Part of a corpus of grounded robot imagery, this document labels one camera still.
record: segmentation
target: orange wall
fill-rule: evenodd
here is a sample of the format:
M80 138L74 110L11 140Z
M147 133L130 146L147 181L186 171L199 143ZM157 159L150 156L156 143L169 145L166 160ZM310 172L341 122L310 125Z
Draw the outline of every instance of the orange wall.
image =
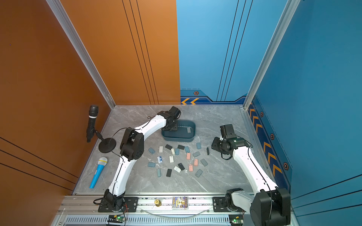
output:
M0 20L1 224L49 225L95 144L89 106L98 129L110 108L46 1L0 1Z
M116 104L180 103L176 0L61 0Z

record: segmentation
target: gray marble surface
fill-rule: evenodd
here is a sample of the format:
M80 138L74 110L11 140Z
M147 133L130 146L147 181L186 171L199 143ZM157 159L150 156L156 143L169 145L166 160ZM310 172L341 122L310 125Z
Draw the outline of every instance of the gray marble surface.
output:
M237 105L174 105L181 110L180 119L191 120L196 124L196 135L192 142L170 142L161 136L161 130L156 131L144 142L144 153L135 163L126 185L126 194L139 192L220 192L225 193L231 188L242 188L252 192L250 183L240 166L234 159L223 160L219 152L211 149L214 137L220 136L220 126L233 124L235 133L245 139L249 139L243 118ZM147 116L154 116L159 111L169 110L172 105L143 105L143 106L116 106L102 131L103 137L111 137L118 129L123 127L137 127L147 122ZM119 154L119 145L124 130L115 136L117 147L114 152ZM119 157L115 154L102 154L98 150L98 140L85 169L77 183L74 194L94 193L103 194L111 184L114 173L119 163ZM197 149L196 143L201 143L201 149ZM174 148L177 146L189 146L191 160L186 160L185 150L180 150L179 155L174 156L174 163L169 162L171 151L165 148L169 144ZM159 146L164 146L163 153L159 153ZM156 153L151 154L148 149L152 147ZM194 166L194 171L188 171L188 164L193 163L192 153L200 151L199 165ZM157 156L162 156L163 163L157 162ZM103 169L94 189L89 185L97 168L100 157L106 157L108 163ZM207 166L200 162L205 159ZM156 162L156 167L148 167L148 162ZM185 170L178 173L173 168L182 163ZM161 177L157 177L157 169L161 169ZM167 169L172 169L171 177L166 177ZM203 171L198 178L195 176L197 170Z

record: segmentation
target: orange chevron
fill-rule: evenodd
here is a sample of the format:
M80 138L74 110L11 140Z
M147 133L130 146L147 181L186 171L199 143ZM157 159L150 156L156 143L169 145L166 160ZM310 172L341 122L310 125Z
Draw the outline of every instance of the orange chevron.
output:
M272 158L274 158L275 160L277 160L276 158L275 158L275 156L274 155L272 155L270 152L268 153L268 163L270 164L270 157L272 157Z
M270 144L264 142L264 153L265 153L265 146L268 146L268 147L272 148L272 147L270 146Z
M199 98L196 98L196 99L194 99L193 101L191 101L191 103L193 104L193 105L195 105L195 101L197 101Z
M273 164L273 176L275 176L275 170L278 170L282 174L282 170L278 166Z
M260 124L256 124L256 133L258 133L258 127L263 128Z
M184 101L182 101L181 103L183 103L184 105L186 105L187 103L185 103L186 101L188 101L189 98L186 98Z
M257 116L253 116L253 125L255 123L255 119L259 119Z
M255 109L250 109L250 118L251 118L251 112L254 111L255 112Z

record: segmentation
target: microphone stand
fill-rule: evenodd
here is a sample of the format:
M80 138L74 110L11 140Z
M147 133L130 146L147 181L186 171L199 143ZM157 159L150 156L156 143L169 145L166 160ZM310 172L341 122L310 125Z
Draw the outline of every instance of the microphone stand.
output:
M101 140L101 142L98 145L98 149L102 153L108 153L111 152L117 145L117 142L113 138L106 138L104 139L100 132L98 132L96 129L94 130L94 133L97 135L97 137Z

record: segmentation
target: round microphone stand base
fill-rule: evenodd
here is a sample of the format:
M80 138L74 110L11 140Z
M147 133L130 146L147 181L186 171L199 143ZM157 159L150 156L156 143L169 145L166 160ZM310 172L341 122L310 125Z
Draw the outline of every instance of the round microphone stand base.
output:
M108 152L111 152L116 147L116 145L117 145L117 143L116 143L115 139L106 138L106 139L104 139L104 141L100 142L98 148L99 148L100 152L108 153Z

